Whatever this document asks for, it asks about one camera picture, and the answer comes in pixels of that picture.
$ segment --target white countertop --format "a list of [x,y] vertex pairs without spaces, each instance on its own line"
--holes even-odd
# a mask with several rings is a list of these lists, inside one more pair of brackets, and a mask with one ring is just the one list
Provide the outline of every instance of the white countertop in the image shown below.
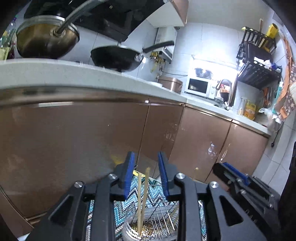
[[183,93],[177,94],[165,88],[151,85],[145,80],[136,79],[126,74],[92,65],[51,59],[14,59],[1,62],[0,73],[1,89],[21,86],[54,85],[92,87],[144,94],[187,103],[239,121],[265,134],[271,135],[271,132],[266,127],[194,96]]

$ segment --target dish rack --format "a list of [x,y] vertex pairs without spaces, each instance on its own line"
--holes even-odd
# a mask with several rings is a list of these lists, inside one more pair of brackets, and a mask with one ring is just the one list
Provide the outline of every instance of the dish rack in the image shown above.
[[126,212],[122,228],[124,241],[177,239],[179,202],[168,202],[165,197],[147,199],[140,234],[137,227],[137,210],[138,204],[135,202]]

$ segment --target yellow container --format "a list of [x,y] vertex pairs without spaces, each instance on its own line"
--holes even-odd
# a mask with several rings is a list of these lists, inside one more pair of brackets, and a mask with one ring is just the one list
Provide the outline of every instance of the yellow container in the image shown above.
[[[276,37],[276,35],[278,34],[278,32],[279,32],[279,28],[274,23],[272,23],[271,25],[269,25],[266,36],[274,39]],[[268,41],[266,41],[266,43],[264,44],[264,46],[262,48],[265,49],[267,52],[270,52],[270,50],[265,47],[267,43],[268,43]]]
[[269,25],[266,36],[274,39],[276,37],[276,35],[278,34],[278,32],[279,32],[279,28],[274,23],[272,23],[271,25]]
[[249,118],[250,120],[255,119],[255,113],[256,113],[256,105],[252,104],[249,100],[246,103],[246,108],[244,111],[244,116]]

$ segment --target patterned mat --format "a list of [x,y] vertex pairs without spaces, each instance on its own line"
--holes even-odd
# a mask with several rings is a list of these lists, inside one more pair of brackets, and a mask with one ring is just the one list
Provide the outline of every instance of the patterned mat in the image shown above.
[[[142,177],[141,182],[142,182],[141,196],[143,198],[145,177]],[[165,197],[163,195],[161,183],[150,177],[146,207],[153,207],[155,202],[159,202],[163,199],[165,199]],[[138,176],[137,176],[137,173],[134,171],[134,175],[132,177],[132,182],[131,182],[131,190],[127,200],[124,202],[120,202],[120,201],[114,202],[115,237],[117,241],[122,241],[121,230],[122,230],[124,219],[126,216],[126,211],[134,202],[137,202],[137,201],[138,201]],[[202,239],[203,241],[207,241],[207,232],[206,232],[206,226],[205,226],[205,216],[204,216],[202,201],[199,201],[199,208],[200,208],[200,219],[201,219],[201,226],[202,226],[201,227]],[[87,227],[86,227],[86,239],[85,239],[86,241],[90,241],[93,210],[94,210],[94,200],[91,201],[91,204],[89,207],[89,215],[88,215],[88,221],[87,221]]]

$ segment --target wok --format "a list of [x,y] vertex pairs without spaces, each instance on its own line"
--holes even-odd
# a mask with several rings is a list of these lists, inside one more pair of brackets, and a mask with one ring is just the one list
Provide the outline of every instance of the wok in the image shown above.
[[98,47],[91,51],[91,59],[99,67],[105,67],[119,72],[132,71],[142,63],[146,53],[174,44],[174,41],[162,42],[143,49],[141,53],[124,46]]

